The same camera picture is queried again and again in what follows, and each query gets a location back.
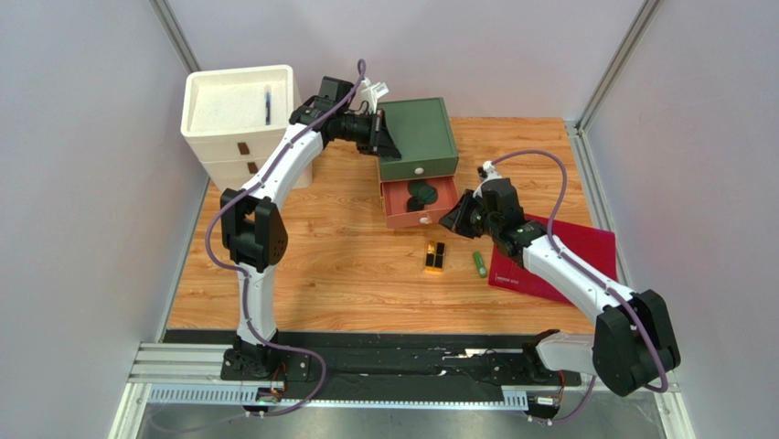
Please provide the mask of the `green lipstick tube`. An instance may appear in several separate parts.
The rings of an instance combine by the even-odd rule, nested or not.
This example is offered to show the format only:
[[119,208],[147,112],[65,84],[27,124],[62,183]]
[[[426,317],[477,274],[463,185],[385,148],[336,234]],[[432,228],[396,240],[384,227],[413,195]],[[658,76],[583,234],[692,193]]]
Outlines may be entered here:
[[477,270],[478,275],[481,278],[486,278],[488,276],[488,271],[486,269],[484,258],[481,254],[481,252],[473,252],[472,253],[473,261],[475,264],[475,268]]

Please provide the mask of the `black round jar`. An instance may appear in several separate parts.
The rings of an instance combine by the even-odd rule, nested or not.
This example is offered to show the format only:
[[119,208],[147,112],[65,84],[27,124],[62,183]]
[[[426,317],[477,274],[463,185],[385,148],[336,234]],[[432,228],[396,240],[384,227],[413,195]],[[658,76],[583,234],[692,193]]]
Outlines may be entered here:
[[416,212],[425,210],[426,204],[423,199],[419,197],[410,197],[406,202],[407,212]]

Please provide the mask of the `pink drawer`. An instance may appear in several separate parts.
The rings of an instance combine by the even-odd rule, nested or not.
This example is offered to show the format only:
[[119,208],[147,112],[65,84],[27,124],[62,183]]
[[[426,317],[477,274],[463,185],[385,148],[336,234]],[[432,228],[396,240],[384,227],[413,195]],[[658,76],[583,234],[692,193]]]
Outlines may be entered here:
[[459,195],[454,176],[419,179],[424,179],[437,188],[438,200],[426,205],[425,210],[416,212],[406,211],[406,202],[411,197],[407,189],[410,180],[379,184],[380,199],[389,229],[435,224],[456,205]]

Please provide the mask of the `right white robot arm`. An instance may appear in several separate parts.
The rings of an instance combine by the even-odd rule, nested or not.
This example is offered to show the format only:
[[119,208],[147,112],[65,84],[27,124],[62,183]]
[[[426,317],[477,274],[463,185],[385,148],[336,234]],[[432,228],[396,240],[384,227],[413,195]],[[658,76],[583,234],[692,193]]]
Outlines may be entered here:
[[550,222],[529,219],[509,179],[487,179],[466,190],[439,223],[468,239],[489,237],[502,255],[554,287],[593,324],[590,336],[559,330],[537,335],[525,350],[542,370],[592,375],[619,396],[668,390],[667,374],[681,355],[664,298],[616,282],[572,252]]

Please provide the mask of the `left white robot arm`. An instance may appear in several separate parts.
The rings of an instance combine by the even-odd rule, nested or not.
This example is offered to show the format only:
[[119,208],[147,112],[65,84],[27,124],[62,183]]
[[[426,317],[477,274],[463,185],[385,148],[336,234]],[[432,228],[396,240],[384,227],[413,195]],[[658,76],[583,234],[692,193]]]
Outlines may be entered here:
[[223,359],[224,380],[268,380],[281,368],[273,312],[276,266],[288,247],[282,209],[293,187],[333,140],[356,145],[363,155],[399,158],[379,99],[383,82],[358,84],[323,78],[319,92],[295,109],[282,141],[261,170],[240,189],[220,198],[223,246],[243,283],[240,324]]

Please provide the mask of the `dark green round compact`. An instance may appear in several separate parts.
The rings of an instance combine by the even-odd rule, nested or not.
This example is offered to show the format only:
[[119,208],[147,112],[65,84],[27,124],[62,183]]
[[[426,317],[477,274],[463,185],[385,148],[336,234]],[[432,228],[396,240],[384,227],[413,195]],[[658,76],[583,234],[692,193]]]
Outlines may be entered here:
[[411,180],[407,189],[409,194],[424,205],[433,204],[438,200],[438,190],[424,179]]

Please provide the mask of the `green three-drawer organizer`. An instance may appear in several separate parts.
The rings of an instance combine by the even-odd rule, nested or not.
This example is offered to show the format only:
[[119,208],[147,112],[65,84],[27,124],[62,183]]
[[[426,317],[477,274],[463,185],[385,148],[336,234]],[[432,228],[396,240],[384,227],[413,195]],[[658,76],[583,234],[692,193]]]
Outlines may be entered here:
[[442,97],[381,102],[401,158],[381,157],[379,180],[393,182],[455,174],[459,154]]

